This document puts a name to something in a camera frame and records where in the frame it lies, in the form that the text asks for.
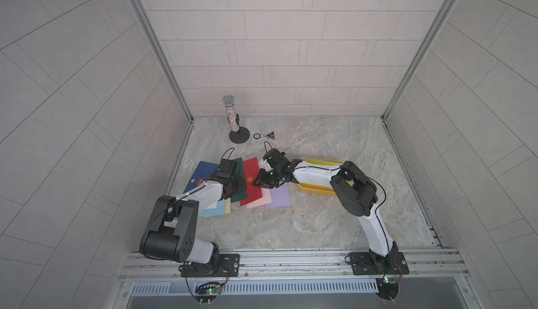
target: sparkly microphone handle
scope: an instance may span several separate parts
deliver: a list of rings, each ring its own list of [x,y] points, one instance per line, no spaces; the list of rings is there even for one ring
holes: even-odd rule
[[[228,122],[230,122],[230,127],[232,128],[232,131],[239,131],[239,124],[238,124],[238,118],[235,113],[235,108],[233,107],[233,103],[235,102],[235,99],[233,98],[233,95],[225,95],[222,98],[222,103],[226,106],[226,113],[228,114]]]

